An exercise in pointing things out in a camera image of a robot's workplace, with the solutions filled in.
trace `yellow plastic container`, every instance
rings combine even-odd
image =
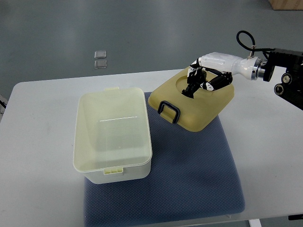
[[[160,87],[155,89],[148,99],[148,104],[170,123],[177,123],[188,131],[201,131],[234,96],[230,84],[216,91],[198,89],[194,98],[181,94],[187,87],[188,68],[176,74]],[[206,80],[210,81],[215,74],[207,72]]]

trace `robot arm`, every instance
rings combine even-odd
[[[239,40],[239,34],[248,34],[252,41],[252,48],[244,46]],[[275,66],[286,68],[282,75],[282,83],[274,88],[276,95],[303,110],[303,52],[288,51],[283,49],[255,49],[255,41],[252,35],[246,31],[237,34],[237,41],[247,50],[250,50],[248,58],[224,53],[210,53],[198,58],[190,65],[187,73],[188,86],[182,91],[187,97],[194,98],[194,93],[199,89],[215,91],[232,82],[232,76],[240,74],[249,80],[263,78],[270,81]],[[254,57],[256,51],[262,51],[267,60]],[[206,71],[217,75],[214,79],[206,81]]]
[[[188,87],[182,91],[187,97],[193,98],[194,92],[199,88],[215,91],[232,82],[232,76],[241,74],[247,79],[257,79],[258,67],[261,59],[253,57],[243,59],[224,53],[210,53],[194,61],[187,72]],[[217,75],[214,79],[206,81],[206,73],[210,71]]]

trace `white plastic container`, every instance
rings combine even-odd
[[[152,145],[144,93],[107,89],[79,100],[73,164],[93,183],[146,177]]]

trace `blue mat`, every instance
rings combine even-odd
[[[85,179],[85,226],[125,227],[242,212],[241,184],[219,117],[202,131],[189,132],[148,104],[147,110],[150,174],[107,184]]]

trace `gray floor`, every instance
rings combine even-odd
[[[273,11],[267,0],[1,0],[0,94],[9,99],[23,81],[182,69],[210,52],[246,57],[235,38],[243,29],[258,48],[303,51],[302,22],[303,11]],[[107,51],[107,68],[94,69],[96,50]]]

